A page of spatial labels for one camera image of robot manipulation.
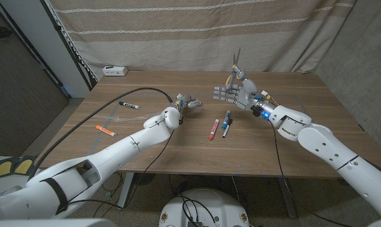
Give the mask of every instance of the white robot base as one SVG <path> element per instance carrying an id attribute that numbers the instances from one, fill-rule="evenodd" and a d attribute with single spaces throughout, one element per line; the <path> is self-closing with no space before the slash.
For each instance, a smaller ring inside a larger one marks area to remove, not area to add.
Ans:
<path id="1" fill-rule="evenodd" d="M 190 189 L 174 197 L 163 208 L 159 227 L 194 226 L 184 211 L 192 216 L 197 226 L 249 227 L 247 213 L 237 200 L 224 192 L 208 188 Z"/>

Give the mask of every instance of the power strip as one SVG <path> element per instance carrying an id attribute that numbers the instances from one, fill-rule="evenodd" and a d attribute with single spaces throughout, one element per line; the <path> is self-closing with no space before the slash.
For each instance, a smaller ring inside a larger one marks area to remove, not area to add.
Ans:
<path id="1" fill-rule="evenodd" d="M 105 66 L 102 71 L 106 76 L 125 76 L 127 73 L 127 67 Z"/>

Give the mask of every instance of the beige curtain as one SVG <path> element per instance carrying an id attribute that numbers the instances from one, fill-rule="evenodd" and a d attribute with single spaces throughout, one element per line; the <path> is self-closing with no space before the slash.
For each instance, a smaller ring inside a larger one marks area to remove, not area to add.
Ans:
<path id="1" fill-rule="evenodd" d="M 355 0 L 51 0 L 83 59 L 129 70 L 313 69 Z"/>

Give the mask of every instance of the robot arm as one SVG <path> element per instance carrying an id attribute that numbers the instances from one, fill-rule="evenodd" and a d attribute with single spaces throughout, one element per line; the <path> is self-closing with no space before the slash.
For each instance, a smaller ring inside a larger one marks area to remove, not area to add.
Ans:
<path id="1" fill-rule="evenodd" d="M 270 121 L 283 137 L 298 141 L 306 150 L 331 165 L 381 215 L 380 170 L 347 148 L 327 127 L 312 123 L 308 115 L 273 104 L 265 91 L 262 94 L 266 98 L 256 95 L 256 86 L 251 85 L 253 82 L 246 78 L 245 71 L 233 66 L 234 71 L 243 72 L 237 78 L 246 88 L 232 84 L 228 79 L 224 88 L 214 88 L 214 99 L 234 103 L 243 110 L 251 109 L 256 117 Z"/>
<path id="2" fill-rule="evenodd" d="M 65 218 L 83 205 L 68 202 L 89 199 L 122 165 L 143 150 L 167 140 L 182 122 L 181 111 L 201 103 L 189 95 L 160 115 L 148 119 L 144 129 L 93 155 L 58 163 L 35 175 L 24 189 L 0 197 L 0 219 Z"/>

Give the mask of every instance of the blue marker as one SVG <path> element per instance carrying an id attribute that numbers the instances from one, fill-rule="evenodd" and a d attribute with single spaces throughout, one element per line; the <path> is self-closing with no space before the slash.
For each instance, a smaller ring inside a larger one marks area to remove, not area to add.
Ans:
<path id="1" fill-rule="evenodd" d="M 226 127 L 227 127 L 227 122 L 228 122 L 228 118 L 230 117 L 230 111 L 229 110 L 227 110 L 227 113 L 226 113 L 226 118 L 224 118 L 224 123 L 223 123 L 223 130 L 225 130 L 226 129 Z"/>

